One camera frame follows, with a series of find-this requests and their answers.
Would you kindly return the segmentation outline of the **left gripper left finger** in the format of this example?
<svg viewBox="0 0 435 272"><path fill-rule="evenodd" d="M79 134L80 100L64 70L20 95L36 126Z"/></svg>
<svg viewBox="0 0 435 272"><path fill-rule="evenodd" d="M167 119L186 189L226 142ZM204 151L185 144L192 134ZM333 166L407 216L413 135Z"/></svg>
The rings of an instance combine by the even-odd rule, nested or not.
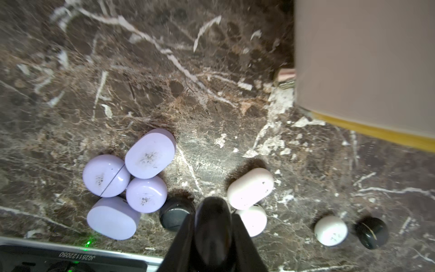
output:
<svg viewBox="0 0 435 272"><path fill-rule="evenodd" d="M194 215L187 215L157 272L196 272L194 268Z"/></svg>

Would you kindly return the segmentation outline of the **white round drawer cabinet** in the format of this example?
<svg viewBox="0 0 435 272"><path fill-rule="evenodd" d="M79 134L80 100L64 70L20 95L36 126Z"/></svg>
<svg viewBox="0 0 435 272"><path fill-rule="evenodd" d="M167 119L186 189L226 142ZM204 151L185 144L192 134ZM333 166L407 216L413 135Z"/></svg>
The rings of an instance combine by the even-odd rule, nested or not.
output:
<svg viewBox="0 0 435 272"><path fill-rule="evenodd" d="M299 106L434 137L433 1L297 1L295 42Z"/></svg>

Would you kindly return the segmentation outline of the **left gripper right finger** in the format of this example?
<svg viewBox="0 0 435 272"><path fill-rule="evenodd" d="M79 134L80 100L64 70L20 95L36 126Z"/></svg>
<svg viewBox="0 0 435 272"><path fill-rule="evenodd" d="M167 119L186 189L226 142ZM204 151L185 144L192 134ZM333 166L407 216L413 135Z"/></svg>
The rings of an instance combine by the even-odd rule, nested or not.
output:
<svg viewBox="0 0 435 272"><path fill-rule="evenodd" d="M239 214L232 214L235 272L268 272Z"/></svg>

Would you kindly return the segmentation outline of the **black earphone case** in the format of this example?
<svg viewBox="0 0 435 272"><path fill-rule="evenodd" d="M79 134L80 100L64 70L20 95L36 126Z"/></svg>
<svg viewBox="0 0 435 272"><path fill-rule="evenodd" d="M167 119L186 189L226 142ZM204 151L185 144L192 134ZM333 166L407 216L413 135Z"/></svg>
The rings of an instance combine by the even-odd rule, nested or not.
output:
<svg viewBox="0 0 435 272"><path fill-rule="evenodd" d="M200 272L222 271L232 247L232 218L226 201L207 197L199 205L194 223L196 266Z"/></svg>
<svg viewBox="0 0 435 272"><path fill-rule="evenodd" d="M194 214L195 211L191 200L179 196L170 197L159 210L160 223L164 229L177 232L186 216Z"/></svg>
<svg viewBox="0 0 435 272"><path fill-rule="evenodd" d="M355 231L361 244L370 250L384 246L389 240L389 229L379 218L363 218L357 222Z"/></svg>

